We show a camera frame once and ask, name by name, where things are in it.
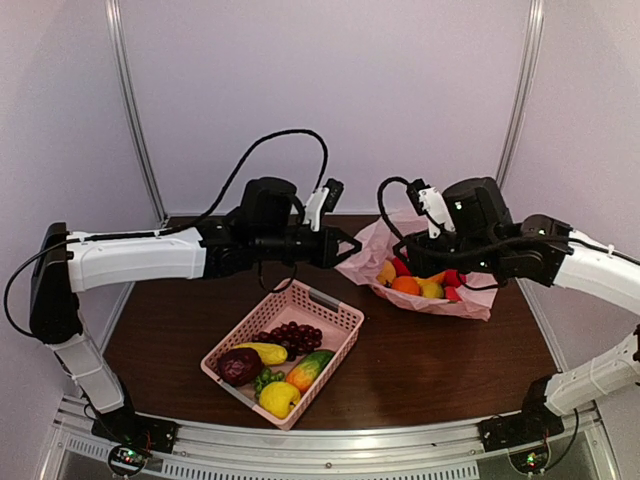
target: red apple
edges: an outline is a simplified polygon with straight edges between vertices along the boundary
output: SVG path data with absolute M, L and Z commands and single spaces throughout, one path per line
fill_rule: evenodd
M 393 260 L 391 260 L 391 263 L 393 264 L 393 268 L 396 269 L 396 275 L 398 277 L 411 276 L 411 272 L 409 271 L 409 269 L 405 266 L 404 263 L 402 263 L 402 261 L 398 257 L 394 257 Z
M 450 302 L 461 302 L 462 301 L 462 299 L 460 298 L 460 295 L 458 295 L 458 292 L 456 291 L 455 287 L 444 287 L 444 298 L 446 298 Z
M 465 282 L 465 283 L 467 282 L 467 276 L 466 275 L 460 274 L 460 278 L 462 279 L 462 282 Z M 458 278 L 458 271 L 457 270 L 447 270 L 446 272 L 444 272 L 443 283 L 447 287 L 458 288 L 458 287 L 462 286 L 462 282 Z

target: vertical metal post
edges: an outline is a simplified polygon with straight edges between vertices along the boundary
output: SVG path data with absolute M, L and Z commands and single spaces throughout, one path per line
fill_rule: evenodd
M 111 41 L 116 54 L 116 66 L 118 68 L 120 89 L 122 90 L 127 120 L 131 130 L 131 137 L 133 139 L 138 162 L 140 163 L 144 184 L 147 188 L 149 199 L 151 200 L 153 213 L 156 217 L 157 223 L 160 225 L 166 220 L 167 213 L 164 209 L 164 205 L 162 204 L 158 183 L 149 159 L 149 152 L 147 150 L 147 144 L 145 143 L 142 125 L 140 123 L 138 106 L 133 93 L 133 83 L 131 81 L 129 60 L 127 58 L 124 31 L 122 29 L 122 20 L 120 17 L 120 1 L 106 0 L 106 8 L 109 33 L 111 35 Z
M 531 0 L 527 33 L 522 52 L 522 64 L 520 65 L 520 78 L 518 79 L 513 110 L 511 111 L 511 119 L 509 120 L 509 127 L 502 148 L 500 164 L 496 172 L 496 181 L 500 188 L 504 186 L 507 174 L 509 173 L 509 167 L 511 166 L 513 155 L 518 144 L 520 130 L 522 129 L 522 123 L 524 122 L 524 110 L 531 91 L 531 84 L 533 83 L 533 76 L 538 63 L 538 54 L 540 53 L 543 23 L 543 0 Z

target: white backdrop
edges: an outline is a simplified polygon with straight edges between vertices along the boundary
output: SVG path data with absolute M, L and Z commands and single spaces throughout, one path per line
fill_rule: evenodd
M 528 11 L 527 0 L 123 1 L 167 210 L 204 210 L 255 139 L 292 127 L 329 144 L 328 174 L 346 185 L 342 212 L 375 212 L 390 175 L 442 189 L 494 175 Z M 222 210 L 260 175 L 292 180 L 306 200 L 319 159 L 312 139 L 265 145 Z
M 52 222 L 87 231 L 154 226 L 102 0 L 0 2 L 0 159 L 2 290 Z M 29 275 L 11 292 L 11 311 L 24 327 Z M 80 299 L 98 341 L 121 292 L 117 285 Z M 2 318 L 0 382 L 0 478 L 35 478 L 68 380 L 49 349 Z
M 514 219 L 546 213 L 640 256 L 640 4 L 547 2 L 538 69 L 505 186 Z M 536 287 L 570 367 L 608 350 L 638 317 Z M 640 478 L 640 389 L 599 402 L 624 479 Z

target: table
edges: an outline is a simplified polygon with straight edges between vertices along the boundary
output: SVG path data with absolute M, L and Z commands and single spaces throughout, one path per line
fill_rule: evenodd
M 332 216 L 355 234 L 374 216 Z M 288 274 L 265 267 L 275 285 Z M 362 310 L 360 337 L 296 429 L 425 425 L 520 409 L 529 384 L 554 373 L 515 282 L 489 322 L 400 310 L 335 270 L 300 265 L 298 279 Z M 105 356 L 139 412 L 274 428 L 200 370 L 200 360 L 264 297 L 254 272 L 221 280 L 138 283 Z

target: plastic bag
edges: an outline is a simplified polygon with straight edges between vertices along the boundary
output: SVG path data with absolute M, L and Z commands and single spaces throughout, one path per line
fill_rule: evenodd
M 403 235 L 427 229 L 426 219 L 419 217 L 414 212 L 399 212 L 392 214 L 390 218 Z M 461 302 L 424 298 L 392 290 L 380 285 L 376 277 L 380 273 L 384 261 L 393 258 L 392 248 L 398 243 L 398 239 L 382 219 L 361 230 L 356 235 L 356 239 L 362 242 L 362 251 L 336 267 L 336 270 L 356 285 L 368 285 L 379 297 L 386 298 L 396 307 L 405 310 L 489 320 L 497 289 L 475 292 L 465 287 L 459 287 L 457 292 L 462 299 Z M 495 279 L 486 273 L 470 273 L 467 275 L 466 283 L 473 287 L 484 287 L 494 284 Z

